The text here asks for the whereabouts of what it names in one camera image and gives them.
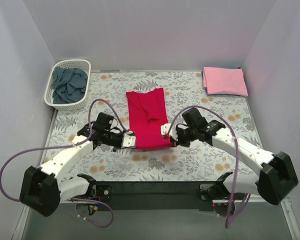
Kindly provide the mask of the red t shirt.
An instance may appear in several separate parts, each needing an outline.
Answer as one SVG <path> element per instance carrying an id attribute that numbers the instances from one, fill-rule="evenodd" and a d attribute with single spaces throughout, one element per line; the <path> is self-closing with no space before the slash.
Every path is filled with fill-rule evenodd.
<path id="1" fill-rule="evenodd" d="M 146 93 L 126 93 L 129 130 L 136 136 L 136 148 L 152 150 L 171 148 L 173 144 L 161 135 L 161 126 L 168 123 L 163 88 Z"/>

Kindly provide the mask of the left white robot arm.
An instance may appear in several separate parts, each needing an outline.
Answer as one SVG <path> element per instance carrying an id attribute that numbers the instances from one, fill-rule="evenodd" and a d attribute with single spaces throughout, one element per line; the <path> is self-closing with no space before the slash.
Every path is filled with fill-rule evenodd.
<path id="1" fill-rule="evenodd" d="M 98 146 L 108 145 L 115 150 L 136 146 L 134 132 L 113 131 L 113 120 L 113 116 L 99 113 L 95 121 L 80 129 L 70 145 L 50 161 L 39 167 L 30 166 L 23 176 L 20 202 L 48 217 L 63 201 L 76 196 L 93 199 L 97 193 L 93 177 L 81 173 L 69 180 L 64 180 L 64 177 L 81 158 Z"/>

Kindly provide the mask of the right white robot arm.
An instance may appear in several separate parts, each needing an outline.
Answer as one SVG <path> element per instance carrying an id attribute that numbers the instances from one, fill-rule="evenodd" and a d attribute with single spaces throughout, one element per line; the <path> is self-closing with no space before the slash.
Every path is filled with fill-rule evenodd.
<path id="1" fill-rule="evenodd" d="M 229 199 L 236 193 L 259 195 L 266 202 L 278 205 L 298 184 L 299 180 L 291 157 L 285 152 L 273 153 L 236 137 L 224 120 L 207 121 L 199 106 L 189 106 L 179 112 L 184 123 L 161 126 L 161 135 L 174 146 L 189 147 L 198 140 L 223 150 L 253 171 L 253 175 L 240 176 L 237 170 L 220 176 L 213 185 L 201 188 L 206 199 Z"/>

